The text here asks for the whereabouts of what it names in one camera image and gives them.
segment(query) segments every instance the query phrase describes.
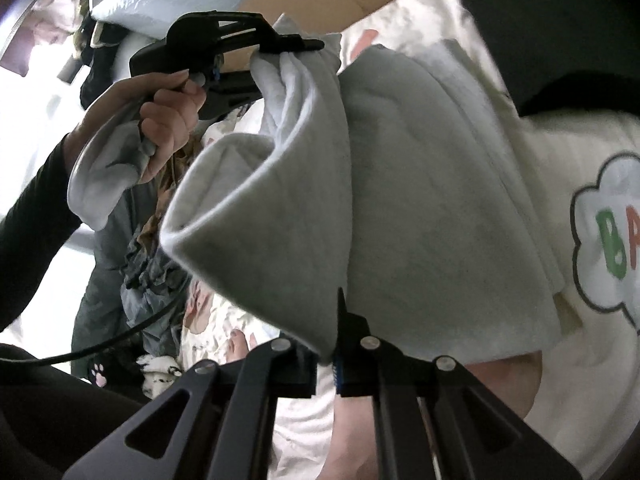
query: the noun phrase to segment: black sleeve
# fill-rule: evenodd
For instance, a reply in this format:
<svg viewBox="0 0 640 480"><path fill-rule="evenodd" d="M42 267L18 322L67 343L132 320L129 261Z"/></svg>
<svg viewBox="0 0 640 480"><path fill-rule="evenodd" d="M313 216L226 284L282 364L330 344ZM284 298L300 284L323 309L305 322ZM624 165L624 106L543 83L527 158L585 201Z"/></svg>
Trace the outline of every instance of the black sleeve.
<svg viewBox="0 0 640 480"><path fill-rule="evenodd" d="M66 205L64 142L0 221L0 332L27 307L53 257L80 227Z"/></svg>

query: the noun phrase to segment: silver bolt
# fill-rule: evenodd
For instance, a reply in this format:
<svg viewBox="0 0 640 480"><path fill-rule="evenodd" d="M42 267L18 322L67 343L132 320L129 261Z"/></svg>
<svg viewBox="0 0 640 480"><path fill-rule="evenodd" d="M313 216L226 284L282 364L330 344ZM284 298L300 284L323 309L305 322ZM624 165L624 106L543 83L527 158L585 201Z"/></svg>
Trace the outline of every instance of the silver bolt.
<svg viewBox="0 0 640 480"><path fill-rule="evenodd" d="M364 336L360 340L360 346L362 346L365 350L375 350L380 347L380 339L377 337L373 337L372 335Z"/></svg>
<svg viewBox="0 0 640 480"><path fill-rule="evenodd" d="M442 357L438 357L436 359L436 366L438 367L438 370L442 370L443 372L450 372L453 370L453 368L456 367L456 362L448 355L443 355Z"/></svg>
<svg viewBox="0 0 640 480"><path fill-rule="evenodd" d="M284 352L285 350L289 350L289 348L291 348L291 341L283 337L271 341L271 350L274 352Z"/></svg>
<svg viewBox="0 0 640 480"><path fill-rule="evenodd" d="M205 374L210 374L213 371L215 371L216 369L216 364L215 363L208 363L202 366L198 366L196 368L196 373L198 375L205 375Z"/></svg>

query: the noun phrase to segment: pink paw print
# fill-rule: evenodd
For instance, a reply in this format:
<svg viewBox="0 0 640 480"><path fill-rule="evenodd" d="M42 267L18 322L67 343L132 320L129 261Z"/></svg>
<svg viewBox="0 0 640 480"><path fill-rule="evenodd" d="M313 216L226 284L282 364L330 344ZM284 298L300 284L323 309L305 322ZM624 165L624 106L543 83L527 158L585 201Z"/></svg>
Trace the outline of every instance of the pink paw print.
<svg viewBox="0 0 640 480"><path fill-rule="evenodd" d="M94 365L94 369L91 370L91 375L95 377L95 385L99 388L103 388L107 384L107 378L102 374L104 366Z"/></svg>

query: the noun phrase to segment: cable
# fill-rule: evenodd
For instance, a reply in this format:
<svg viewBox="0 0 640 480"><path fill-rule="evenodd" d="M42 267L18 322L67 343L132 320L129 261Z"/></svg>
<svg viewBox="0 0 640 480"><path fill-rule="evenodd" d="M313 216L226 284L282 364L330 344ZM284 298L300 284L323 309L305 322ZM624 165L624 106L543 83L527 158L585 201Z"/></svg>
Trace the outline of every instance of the cable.
<svg viewBox="0 0 640 480"><path fill-rule="evenodd" d="M168 304L162 310L159 310L152 316L146 318L142 323L137 324L135 327L130 328L126 332L123 332L120 335L112 337L111 339L107 339L107 341L103 341L102 343L98 343L97 345L89 346L89 348L85 348L84 350L78 350L76 352L71 352L69 354L61 354L54 355L52 357L45 357L44 359L7 359L4 357L0 357L0 365L21 365L21 366L48 366L48 365L56 365L59 363L66 363L68 361L76 361L78 359L82 359L83 357L87 357L89 355L97 354L102 350L106 350L114 346L116 343L120 341L124 341L125 339L130 338L133 335L136 335L138 332L142 332L146 327L152 325L162 316L177 308L177 304Z"/></svg>

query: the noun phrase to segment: gray cloth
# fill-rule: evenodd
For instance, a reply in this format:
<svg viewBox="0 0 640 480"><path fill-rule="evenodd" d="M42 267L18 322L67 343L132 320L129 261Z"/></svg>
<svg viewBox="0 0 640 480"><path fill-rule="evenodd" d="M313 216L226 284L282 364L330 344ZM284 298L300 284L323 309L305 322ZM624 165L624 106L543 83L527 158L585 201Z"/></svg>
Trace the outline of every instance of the gray cloth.
<svg viewBox="0 0 640 480"><path fill-rule="evenodd" d="M165 250L325 360L347 260L348 309L406 354L478 362L555 344L562 280L478 80L446 44L414 59L373 47L340 74L340 98L320 59L255 55L264 135L200 155Z"/></svg>
<svg viewBox="0 0 640 480"><path fill-rule="evenodd" d="M137 240L141 230L142 226L136 229L127 248L120 287L122 307L127 324L134 327L169 304L174 305L174 310L142 331L142 346L154 357L175 357L180 348L190 276L158 247L157 241L147 254Z"/></svg>
<svg viewBox="0 0 640 480"><path fill-rule="evenodd" d="M156 185L127 189L109 216L107 225L95 233L95 267L80 302L71 339L72 351L98 344L128 328L120 287L125 254L136 228L156 210ZM90 358L71 362L71 373L85 378Z"/></svg>

